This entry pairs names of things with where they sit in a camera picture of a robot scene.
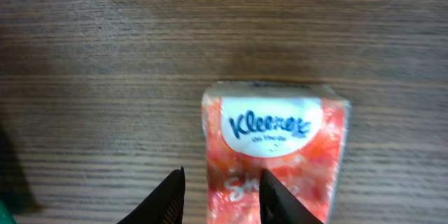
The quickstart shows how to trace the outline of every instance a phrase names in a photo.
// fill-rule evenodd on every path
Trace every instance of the wood grain surface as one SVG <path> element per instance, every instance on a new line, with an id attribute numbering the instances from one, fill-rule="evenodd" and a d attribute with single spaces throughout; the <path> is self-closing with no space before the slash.
<path id="1" fill-rule="evenodd" d="M 448 223 L 448 0 L 0 0 L 18 223 L 116 223 L 180 166 L 184 223 L 205 223 L 220 79 L 353 102 L 331 223 Z"/>

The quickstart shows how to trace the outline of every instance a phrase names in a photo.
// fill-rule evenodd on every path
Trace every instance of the kleenex logo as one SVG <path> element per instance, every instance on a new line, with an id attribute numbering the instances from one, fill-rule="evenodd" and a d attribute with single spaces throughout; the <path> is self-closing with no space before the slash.
<path id="1" fill-rule="evenodd" d="M 271 130 L 284 130 L 292 132 L 292 137 L 305 138 L 311 128 L 311 122 L 305 122 L 302 118 L 282 118 L 271 115 L 262 118 L 256 117 L 252 110 L 248 110 L 245 115 L 239 115 L 236 120 L 229 118 L 229 123 L 237 139 L 240 134 L 247 135 L 252 132 Z"/>
<path id="2" fill-rule="evenodd" d="M 321 100 L 314 97 L 223 97 L 223 140 L 257 158 L 287 155 L 313 140 L 321 127 Z"/>

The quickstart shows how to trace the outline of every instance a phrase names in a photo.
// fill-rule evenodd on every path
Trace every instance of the green object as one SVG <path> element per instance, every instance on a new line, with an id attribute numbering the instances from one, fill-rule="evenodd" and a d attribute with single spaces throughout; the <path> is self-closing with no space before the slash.
<path id="1" fill-rule="evenodd" d="M 0 201 L 0 224 L 17 224 L 13 216 L 6 209 L 3 202 Z"/>

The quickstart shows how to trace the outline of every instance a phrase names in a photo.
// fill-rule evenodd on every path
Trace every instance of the red and white packaging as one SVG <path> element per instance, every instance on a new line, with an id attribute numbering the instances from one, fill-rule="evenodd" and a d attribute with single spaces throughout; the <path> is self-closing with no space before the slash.
<path id="1" fill-rule="evenodd" d="M 349 101 L 327 85 L 222 82 L 202 98 L 208 224 L 260 223 L 260 173 L 269 169 L 327 223 Z"/>

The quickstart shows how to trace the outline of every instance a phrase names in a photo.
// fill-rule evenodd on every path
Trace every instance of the brown wooden surface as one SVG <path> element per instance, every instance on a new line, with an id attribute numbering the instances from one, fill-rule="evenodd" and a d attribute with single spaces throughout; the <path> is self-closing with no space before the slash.
<path id="1" fill-rule="evenodd" d="M 353 102 L 332 223 L 448 223 L 448 0 L 0 0 L 18 223 L 116 223 L 181 165 L 204 223 L 202 92 L 259 78 Z"/>

